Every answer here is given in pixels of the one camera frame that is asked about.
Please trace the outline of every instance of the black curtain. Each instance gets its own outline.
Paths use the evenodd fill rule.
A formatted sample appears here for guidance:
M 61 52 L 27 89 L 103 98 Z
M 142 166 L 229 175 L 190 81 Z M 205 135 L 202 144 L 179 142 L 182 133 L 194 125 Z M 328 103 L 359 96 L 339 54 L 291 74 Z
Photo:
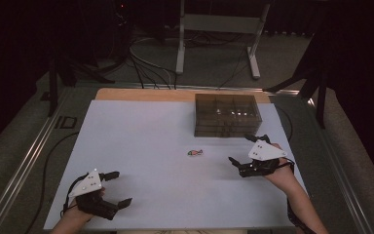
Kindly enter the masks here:
M 326 71 L 374 164 L 374 1 L 332 1 L 295 70 Z
M 46 50 L 37 35 L 28 1 L 0 1 L 0 133 L 36 92 L 47 70 Z

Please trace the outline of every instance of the white table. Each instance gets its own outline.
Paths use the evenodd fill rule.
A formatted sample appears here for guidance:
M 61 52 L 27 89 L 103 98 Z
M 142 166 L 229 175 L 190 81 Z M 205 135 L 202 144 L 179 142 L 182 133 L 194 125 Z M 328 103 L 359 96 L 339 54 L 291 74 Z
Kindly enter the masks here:
M 273 104 L 259 103 L 267 134 L 294 160 Z M 118 171 L 104 181 L 105 201 L 132 197 L 113 220 L 93 218 L 88 230 L 250 229 L 292 226 L 286 197 L 262 176 L 242 178 L 228 157 L 250 162 L 244 138 L 194 137 L 194 102 L 93 100 L 66 166 L 44 229 L 59 220 L 79 176 Z M 190 150 L 203 155 L 191 157 Z M 295 175 L 304 186 L 299 170 Z

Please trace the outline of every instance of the black strap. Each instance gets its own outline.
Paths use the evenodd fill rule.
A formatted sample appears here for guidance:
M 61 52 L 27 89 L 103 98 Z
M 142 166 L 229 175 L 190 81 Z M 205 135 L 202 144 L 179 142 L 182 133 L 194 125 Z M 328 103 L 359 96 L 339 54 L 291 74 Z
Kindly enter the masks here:
M 75 181 L 69 187 L 68 193 L 66 194 L 65 203 L 63 204 L 62 211 L 60 212 L 60 216 L 63 216 L 63 214 L 69 209 L 68 208 L 68 205 L 69 205 L 69 196 L 68 196 L 68 194 L 72 191 L 72 189 L 74 188 L 75 184 L 77 184 L 78 181 L 83 180 L 87 175 L 88 174 L 85 174 L 85 175 L 82 175 L 82 176 L 78 177 L 77 179 L 75 179 Z
M 296 227 L 302 229 L 305 234 L 316 234 L 312 229 L 310 229 L 304 222 L 302 222 L 299 217 L 296 216 L 294 211 L 290 207 L 289 200 L 287 199 L 287 217 Z

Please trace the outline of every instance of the dark background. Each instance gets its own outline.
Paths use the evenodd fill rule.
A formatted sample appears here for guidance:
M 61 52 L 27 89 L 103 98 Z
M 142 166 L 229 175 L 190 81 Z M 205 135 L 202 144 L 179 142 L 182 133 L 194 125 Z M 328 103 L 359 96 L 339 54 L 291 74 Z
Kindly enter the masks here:
M 228 2 L 214 1 L 212 12 L 253 14 L 227 8 Z M 186 10 L 205 13 L 208 1 L 191 1 Z M 125 17 L 124 24 L 116 13 Z M 92 65 L 97 65 L 96 58 L 124 58 L 134 25 L 164 40 L 164 25 L 177 26 L 178 14 L 179 2 L 171 0 L 0 0 L 0 133 L 35 94 L 35 82 L 48 71 L 54 51 Z M 265 33 L 315 34 L 295 73 L 326 67 L 327 85 L 374 163 L 374 1 L 278 0 Z M 102 46 L 113 34 L 120 46 Z

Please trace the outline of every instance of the metal stand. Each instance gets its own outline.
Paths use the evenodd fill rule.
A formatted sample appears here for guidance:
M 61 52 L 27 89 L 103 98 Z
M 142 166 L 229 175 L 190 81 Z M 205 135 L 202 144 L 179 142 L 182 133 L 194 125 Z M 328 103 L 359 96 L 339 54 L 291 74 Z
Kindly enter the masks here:
M 254 41 L 251 47 L 247 48 L 248 61 L 250 62 L 251 73 L 254 79 L 260 78 L 260 71 L 255 56 L 260 36 L 269 12 L 270 3 L 266 3 L 260 18 L 241 18 L 241 17 L 225 17 L 210 15 L 195 15 L 184 13 L 184 2 L 181 0 L 180 9 L 180 38 L 178 46 L 177 64 L 175 72 L 183 73 L 184 68 L 184 30 L 200 30 L 200 31 L 220 31 L 220 32 L 237 32 L 237 33 L 254 33 Z

